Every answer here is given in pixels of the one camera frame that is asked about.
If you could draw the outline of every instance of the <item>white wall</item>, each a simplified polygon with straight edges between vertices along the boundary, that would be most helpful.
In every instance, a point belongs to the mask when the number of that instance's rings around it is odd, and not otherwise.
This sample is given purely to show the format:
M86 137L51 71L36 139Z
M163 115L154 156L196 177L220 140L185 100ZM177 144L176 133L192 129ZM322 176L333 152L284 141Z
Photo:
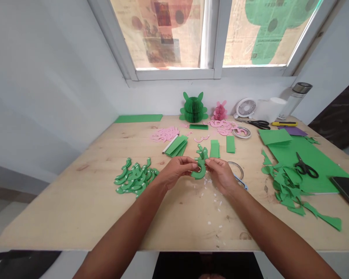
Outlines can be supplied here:
M117 117L86 1L0 0L0 166L51 182Z
M182 92L212 112L280 96L295 77L123 79L86 0L0 0L0 166L52 181L118 114L178 115ZM309 123L349 84L349 0L303 68L314 88L294 115Z

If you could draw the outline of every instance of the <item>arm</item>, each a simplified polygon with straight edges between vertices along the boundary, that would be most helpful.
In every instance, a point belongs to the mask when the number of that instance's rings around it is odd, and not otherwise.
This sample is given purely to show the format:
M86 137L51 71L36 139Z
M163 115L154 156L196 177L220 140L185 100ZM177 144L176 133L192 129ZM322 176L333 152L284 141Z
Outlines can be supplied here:
M220 192L284 278L340 278L305 240L238 185L226 161L211 158L206 164Z
M74 279L120 278L145 236L167 191L197 163L189 157L174 157L133 205L87 255Z

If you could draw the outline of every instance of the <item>white fan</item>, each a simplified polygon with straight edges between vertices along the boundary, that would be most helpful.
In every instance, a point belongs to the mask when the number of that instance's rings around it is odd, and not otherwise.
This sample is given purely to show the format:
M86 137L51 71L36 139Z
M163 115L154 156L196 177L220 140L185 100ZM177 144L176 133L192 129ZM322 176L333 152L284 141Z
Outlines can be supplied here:
M237 102L235 109L237 111L237 113L234 114L235 119L238 117L249 117L251 119L251 115L253 115L256 110L256 101L252 98L243 98Z

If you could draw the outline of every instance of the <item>yellow utility knife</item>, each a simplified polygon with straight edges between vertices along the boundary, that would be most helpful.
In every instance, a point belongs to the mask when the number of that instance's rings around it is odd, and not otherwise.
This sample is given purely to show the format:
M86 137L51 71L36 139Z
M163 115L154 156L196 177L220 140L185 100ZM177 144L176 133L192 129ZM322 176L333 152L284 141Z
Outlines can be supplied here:
M297 122L278 122L275 121L272 123L273 126L288 126L288 127L295 127L297 126Z

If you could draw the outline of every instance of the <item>black scissors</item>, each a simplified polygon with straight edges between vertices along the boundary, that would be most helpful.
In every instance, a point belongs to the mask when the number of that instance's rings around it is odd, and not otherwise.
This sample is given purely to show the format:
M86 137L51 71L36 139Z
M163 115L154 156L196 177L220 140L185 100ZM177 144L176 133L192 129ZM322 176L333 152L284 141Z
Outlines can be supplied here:
M297 152L296 155L299 159L299 162L295 164L295 167L299 174L308 174L312 178L318 178L319 174L317 173L317 171L313 169L311 166L305 164Z
M251 121L251 120L240 120L240 119L236 119L236 120L241 122L247 122L248 124L256 126L257 128L262 130L270 130L268 121L264 121L264 120Z

